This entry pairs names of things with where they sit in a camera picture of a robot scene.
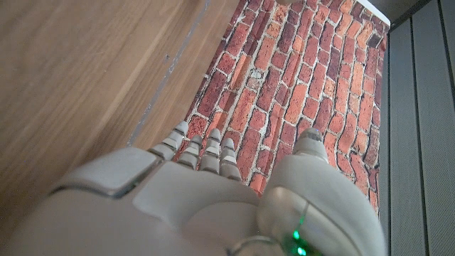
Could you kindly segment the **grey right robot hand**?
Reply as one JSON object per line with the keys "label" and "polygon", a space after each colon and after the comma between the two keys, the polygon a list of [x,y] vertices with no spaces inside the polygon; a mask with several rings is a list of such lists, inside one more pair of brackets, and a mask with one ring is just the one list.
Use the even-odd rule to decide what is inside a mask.
{"label": "grey right robot hand", "polygon": [[183,139],[90,161],[52,186],[2,255],[385,255],[362,191],[305,129],[258,196],[241,182],[233,140]]}

